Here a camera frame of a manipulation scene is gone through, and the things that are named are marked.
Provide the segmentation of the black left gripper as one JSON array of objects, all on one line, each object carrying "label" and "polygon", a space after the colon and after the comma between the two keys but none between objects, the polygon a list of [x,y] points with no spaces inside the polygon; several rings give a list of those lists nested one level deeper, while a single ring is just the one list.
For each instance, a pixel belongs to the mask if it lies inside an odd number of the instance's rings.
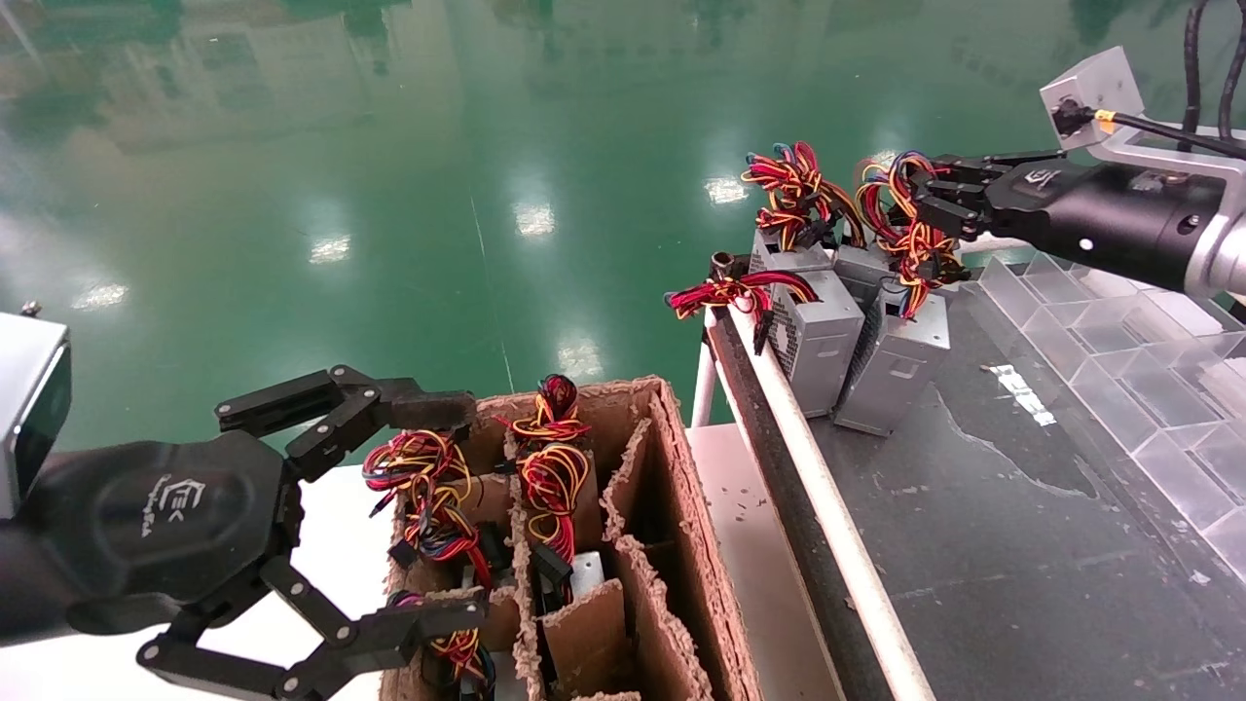
[{"label": "black left gripper", "polygon": [[[473,393],[335,365],[227,398],[216,417],[224,435],[206,442],[49,457],[2,523],[4,645],[169,624],[136,656],[164,682],[239,700],[329,700],[483,623],[478,596],[417,596],[346,618],[288,558],[303,515],[295,479],[316,482],[384,427],[464,430],[477,417]],[[303,423],[312,427],[287,445],[287,459],[255,440]],[[206,630],[268,593],[320,636],[307,657],[282,667],[201,647]]]}]

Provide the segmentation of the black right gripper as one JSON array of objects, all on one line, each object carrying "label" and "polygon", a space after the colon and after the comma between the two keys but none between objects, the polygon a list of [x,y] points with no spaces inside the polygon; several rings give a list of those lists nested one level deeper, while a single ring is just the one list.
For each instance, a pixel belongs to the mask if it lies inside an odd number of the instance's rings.
[{"label": "black right gripper", "polygon": [[1032,244],[1077,265],[1168,291],[1192,293],[1187,270],[1224,202],[1224,179],[1099,163],[1079,166],[1060,148],[931,161],[932,182],[983,188],[918,188],[915,219],[944,237]]}]

